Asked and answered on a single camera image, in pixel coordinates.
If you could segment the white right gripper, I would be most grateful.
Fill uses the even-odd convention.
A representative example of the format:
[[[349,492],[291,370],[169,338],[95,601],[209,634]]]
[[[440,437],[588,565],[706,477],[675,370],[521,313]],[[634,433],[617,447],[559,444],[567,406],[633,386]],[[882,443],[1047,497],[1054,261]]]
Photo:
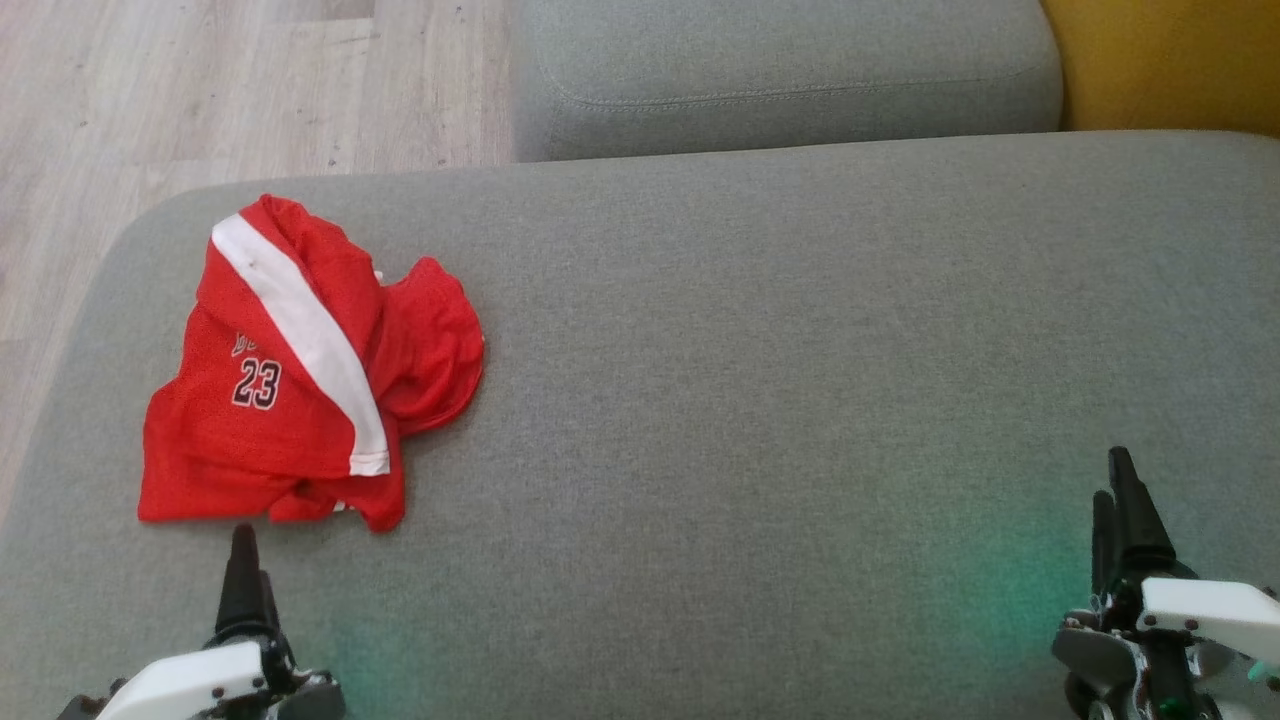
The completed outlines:
[[[1257,719],[1201,684],[1239,660],[1277,689],[1277,600],[1239,582],[1176,579],[1178,552],[1128,448],[1108,450],[1092,496],[1091,603],[1065,614],[1051,652],[1078,719]],[[1114,582],[1144,579],[1111,592]]]

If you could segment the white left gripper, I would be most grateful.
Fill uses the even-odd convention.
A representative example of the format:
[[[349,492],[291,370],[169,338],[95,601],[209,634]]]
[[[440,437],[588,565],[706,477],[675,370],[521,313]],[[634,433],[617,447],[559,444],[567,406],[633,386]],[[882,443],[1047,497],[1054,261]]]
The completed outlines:
[[[266,632],[228,641],[238,635]],[[292,659],[273,583],[261,570],[256,534],[236,527],[215,620],[215,642],[151,662],[111,684],[106,697],[78,694],[60,719],[346,719],[340,683]]]

